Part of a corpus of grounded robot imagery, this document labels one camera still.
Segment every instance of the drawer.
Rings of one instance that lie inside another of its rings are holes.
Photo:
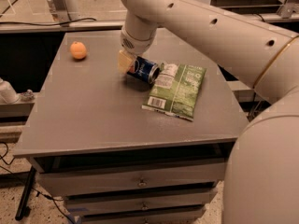
[[[36,181],[52,196],[149,189],[223,178],[223,158],[36,175]]]
[[[130,212],[126,214],[88,216],[82,224],[155,224],[165,221],[195,221],[205,213],[202,205],[183,208],[158,209],[149,212]]]
[[[73,216],[86,216],[210,203],[217,190],[204,186],[212,183],[81,195],[66,200],[65,206]]]

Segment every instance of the bottle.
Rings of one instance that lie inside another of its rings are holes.
[[[18,93],[15,92],[9,82],[0,78],[0,97],[7,103],[15,103],[19,100]]]

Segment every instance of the drawer handle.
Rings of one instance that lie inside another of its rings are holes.
[[[147,183],[143,179],[140,179],[138,186],[140,188],[145,188],[147,186]]]
[[[147,211],[149,210],[149,207],[147,206],[146,203],[142,203],[141,211]]]

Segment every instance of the speckled floor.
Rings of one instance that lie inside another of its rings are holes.
[[[0,0],[0,14],[9,6],[7,0]],[[83,17],[95,17],[98,20],[123,20],[125,17],[125,9],[120,0],[78,0],[79,11]],[[52,21],[52,16],[49,14],[46,0],[19,0],[13,5],[13,9],[8,9],[0,18],[0,21],[29,21],[29,22],[49,22]],[[8,124],[0,126],[0,142],[1,141],[17,141],[21,133],[21,125]],[[9,149],[15,147],[14,143],[7,143]],[[6,147],[0,146],[0,154],[6,152]],[[11,152],[5,156],[6,161],[11,161]],[[0,161],[0,165],[13,173],[25,172],[30,170],[30,164],[25,159],[16,159],[11,165],[5,165]],[[0,175],[7,174],[7,171],[0,168]],[[37,183],[34,184],[35,189],[38,189],[44,194],[47,194]],[[204,216],[193,224],[220,224],[221,223],[221,208],[222,208],[222,191],[223,182],[217,186],[219,192],[206,205]],[[30,210],[29,216],[24,217],[21,221],[15,220],[15,215],[21,199],[23,185],[10,188],[1,188],[0,185],[0,224],[15,224],[15,223],[50,223],[50,224],[66,224],[70,223],[56,208],[53,201],[49,201],[42,195],[36,196],[36,191],[32,190],[28,207]],[[57,202],[62,211],[67,214],[62,202]]]

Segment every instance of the table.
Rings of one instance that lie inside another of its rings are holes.
[[[73,41],[88,56],[71,57]],[[248,124],[218,66],[167,30],[144,55],[206,68],[194,122],[143,110],[150,85],[120,74],[120,31],[67,33],[15,149],[83,223],[200,217]]]

